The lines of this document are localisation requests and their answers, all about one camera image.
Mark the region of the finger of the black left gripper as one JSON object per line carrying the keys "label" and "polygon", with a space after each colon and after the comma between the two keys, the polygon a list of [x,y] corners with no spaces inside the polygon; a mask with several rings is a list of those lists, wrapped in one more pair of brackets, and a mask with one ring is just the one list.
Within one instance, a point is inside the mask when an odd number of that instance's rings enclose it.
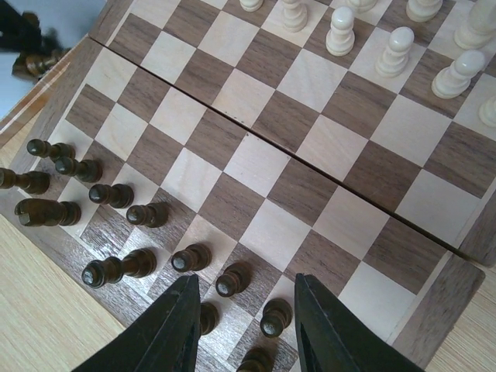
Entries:
{"label": "finger of the black left gripper", "polygon": [[1,50],[41,50],[39,21],[33,13],[20,15],[7,1],[1,1]]}

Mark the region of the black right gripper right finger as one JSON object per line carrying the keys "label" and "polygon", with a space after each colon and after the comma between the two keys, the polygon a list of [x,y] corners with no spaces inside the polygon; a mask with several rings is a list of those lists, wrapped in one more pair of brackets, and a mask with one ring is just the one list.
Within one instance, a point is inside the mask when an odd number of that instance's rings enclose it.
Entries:
{"label": "black right gripper right finger", "polygon": [[303,371],[420,371],[370,331],[317,277],[297,274],[294,318]]}

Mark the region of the dark chess knight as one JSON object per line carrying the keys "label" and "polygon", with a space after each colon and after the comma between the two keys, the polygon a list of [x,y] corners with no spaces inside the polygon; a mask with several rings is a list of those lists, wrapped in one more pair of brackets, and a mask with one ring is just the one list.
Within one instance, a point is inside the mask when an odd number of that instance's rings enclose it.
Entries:
{"label": "dark chess knight", "polygon": [[14,209],[23,226],[72,226],[81,218],[81,208],[74,201],[54,201],[42,198],[27,198]]}

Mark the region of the wooden chess board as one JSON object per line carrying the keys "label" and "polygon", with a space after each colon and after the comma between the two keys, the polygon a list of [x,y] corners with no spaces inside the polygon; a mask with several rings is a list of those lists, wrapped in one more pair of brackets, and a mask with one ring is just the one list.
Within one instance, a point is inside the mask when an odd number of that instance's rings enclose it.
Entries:
{"label": "wooden chess board", "polygon": [[[316,276],[379,338],[427,367],[495,262],[495,19],[485,1],[110,1],[30,137],[96,160],[103,184],[165,202],[164,226],[135,226],[89,200],[91,185],[21,148],[14,171],[50,175],[45,198],[76,202],[72,226],[26,235],[79,279],[92,260],[155,249],[155,271],[92,294],[125,325],[177,278],[171,257],[212,252],[198,273],[219,325],[198,345],[199,371],[234,371],[271,351],[300,368],[293,327],[260,332],[266,303],[291,301]],[[333,56],[335,9],[354,12],[353,49]],[[375,70],[391,33],[412,29],[397,77]],[[466,50],[485,64],[459,96],[435,76]],[[250,285],[216,280],[235,262]]]}

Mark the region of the dark chess rook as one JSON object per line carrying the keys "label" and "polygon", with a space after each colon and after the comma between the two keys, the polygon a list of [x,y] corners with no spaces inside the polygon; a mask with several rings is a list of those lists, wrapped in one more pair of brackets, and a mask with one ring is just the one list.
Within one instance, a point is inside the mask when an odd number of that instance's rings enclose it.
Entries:
{"label": "dark chess rook", "polygon": [[1,168],[1,189],[18,187],[28,194],[41,195],[50,186],[50,175],[41,171],[29,171],[17,174],[15,171]]}

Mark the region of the metal tin tray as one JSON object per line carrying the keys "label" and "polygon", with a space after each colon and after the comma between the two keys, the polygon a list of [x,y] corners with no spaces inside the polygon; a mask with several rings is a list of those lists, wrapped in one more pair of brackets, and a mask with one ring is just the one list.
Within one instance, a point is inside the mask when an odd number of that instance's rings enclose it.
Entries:
{"label": "metal tin tray", "polygon": [[[74,47],[86,35],[105,1],[22,1],[13,0],[9,4],[18,12],[32,12],[40,21],[44,36],[55,36],[64,48]],[[18,53],[1,52],[1,117],[4,118],[15,105],[33,88],[37,79],[34,77],[17,77],[12,67]]]}

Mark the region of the dark chess pawn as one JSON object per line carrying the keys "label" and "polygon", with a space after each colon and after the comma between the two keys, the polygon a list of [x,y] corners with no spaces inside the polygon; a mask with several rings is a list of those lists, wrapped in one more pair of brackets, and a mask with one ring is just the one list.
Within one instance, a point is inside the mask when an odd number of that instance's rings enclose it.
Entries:
{"label": "dark chess pawn", "polygon": [[129,207],[134,199],[132,188],[127,184],[95,184],[88,192],[90,200],[100,205],[111,205],[113,208]]}
{"label": "dark chess pawn", "polygon": [[224,298],[243,292],[251,282],[251,268],[246,262],[229,265],[215,283],[218,295]]}
{"label": "dark chess pawn", "polygon": [[205,269],[212,260],[211,250],[204,244],[191,244],[171,257],[172,267],[180,273]]}
{"label": "dark chess pawn", "polygon": [[60,157],[54,165],[59,174],[77,177],[83,182],[95,183],[102,177],[102,166],[96,160],[77,161],[70,157]]}
{"label": "dark chess pawn", "polygon": [[75,158],[74,148],[66,143],[50,144],[41,139],[31,139],[26,144],[28,153],[33,156],[47,158],[55,162],[60,157]]}
{"label": "dark chess pawn", "polygon": [[157,258],[148,248],[133,250],[123,259],[107,257],[104,260],[93,260],[81,273],[84,284],[90,288],[101,288],[105,284],[115,284],[124,276],[141,278],[154,272]]}
{"label": "dark chess pawn", "polygon": [[135,226],[157,228],[167,223],[169,211],[169,206],[165,202],[133,205],[127,210],[126,219]]}
{"label": "dark chess pawn", "polygon": [[265,304],[260,330],[267,338],[275,338],[291,324],[292,308],[283,298],[273,298]]}

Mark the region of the dark chess bishop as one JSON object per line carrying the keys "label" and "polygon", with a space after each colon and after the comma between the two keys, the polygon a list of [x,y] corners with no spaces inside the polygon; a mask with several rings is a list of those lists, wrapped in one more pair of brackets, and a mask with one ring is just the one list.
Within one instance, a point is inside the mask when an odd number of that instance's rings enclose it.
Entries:
{"label": "dark chess bishop", "polygon": [[271,372],[273,365],[273,359],[268,351],[256,347],[245,354],[236,372]]}

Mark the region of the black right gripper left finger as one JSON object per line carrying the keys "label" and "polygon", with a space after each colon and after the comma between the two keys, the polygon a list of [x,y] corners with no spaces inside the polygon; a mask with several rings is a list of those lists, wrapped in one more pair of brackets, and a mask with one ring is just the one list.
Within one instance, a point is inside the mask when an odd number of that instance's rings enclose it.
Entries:
{"label": "black right gripper left finger", "polygon": [[179,277],[78,371],[194,371],[200,327],[198,275]]}

